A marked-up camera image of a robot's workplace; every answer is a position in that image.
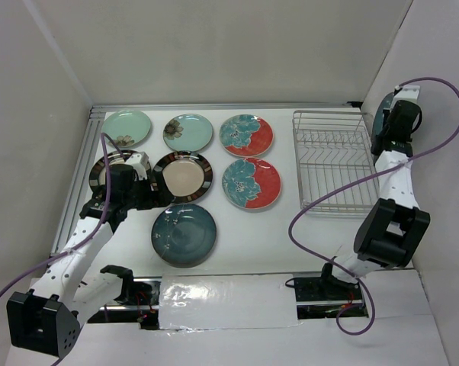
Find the red teal flower plate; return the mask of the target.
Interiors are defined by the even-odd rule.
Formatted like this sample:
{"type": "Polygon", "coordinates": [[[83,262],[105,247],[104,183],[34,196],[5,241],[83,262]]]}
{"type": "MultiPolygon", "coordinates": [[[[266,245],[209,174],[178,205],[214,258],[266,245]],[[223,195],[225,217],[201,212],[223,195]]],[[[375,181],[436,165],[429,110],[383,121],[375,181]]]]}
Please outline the red teal flower plate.
{"type": "Polygon", "coordinates": [[[222,189],[228,201],[244,210],[262,210],[280,197],[282,180],[278,170],[264,159],[243,158],[224,171],[222,189]]]}
{"type": "Polygon", "coordinates": [[[219,129],[223,148],[238,157],[256,157],[268,151],[274,141],[271,125],[253,114],[228,118],[219,129]]]}

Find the light blue flower plate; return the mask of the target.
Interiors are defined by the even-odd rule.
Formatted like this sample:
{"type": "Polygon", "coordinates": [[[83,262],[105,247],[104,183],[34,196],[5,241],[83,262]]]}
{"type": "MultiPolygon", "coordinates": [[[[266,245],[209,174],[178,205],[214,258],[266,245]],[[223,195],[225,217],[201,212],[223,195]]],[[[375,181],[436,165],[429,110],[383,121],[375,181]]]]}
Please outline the light blue flower plate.
{"type": "Polygon", "coordinates": [[[213,137],[213,126],[199,114],[181,114],[173,117],[163,129],[165,144],[174,151],[199,151],[213,137]]]}

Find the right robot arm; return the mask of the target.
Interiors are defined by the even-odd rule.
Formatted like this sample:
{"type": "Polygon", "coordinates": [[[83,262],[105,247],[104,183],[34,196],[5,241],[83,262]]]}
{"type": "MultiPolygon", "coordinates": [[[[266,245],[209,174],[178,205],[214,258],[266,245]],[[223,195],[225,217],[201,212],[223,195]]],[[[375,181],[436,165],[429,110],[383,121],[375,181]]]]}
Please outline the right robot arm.
{"type": "Polygon", "coordinates": [[[383,268],[403,268],[419,246],[430,224],[412,188],[412,132],[422,120],[420,106],[405,100],[384,112],[381,130],[374,134],[371,154],[378,178],[379,198],[355,236],[353,253],[323,266],[318,289],[337,298],[359,278],[383,268]]]}

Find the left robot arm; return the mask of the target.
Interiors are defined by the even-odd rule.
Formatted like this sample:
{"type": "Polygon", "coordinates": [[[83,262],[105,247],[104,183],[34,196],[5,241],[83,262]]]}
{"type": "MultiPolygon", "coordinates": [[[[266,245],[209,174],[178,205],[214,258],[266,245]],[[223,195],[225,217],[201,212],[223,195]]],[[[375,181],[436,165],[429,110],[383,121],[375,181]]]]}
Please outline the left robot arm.
{"type": "Polygon", "coordinates": [[[106,265],[93,278],[85,275],[129,210],[167,207],[173,199],[160,168],[141,178],[131,165],[111,166],[105,184],[84,204],[61,258],[28,292],[9,297],[6,310],[12,345],[64,358],[82,327],[102,306],[112,300],[132,301],[136,285],[129,268],[106,265]]]}

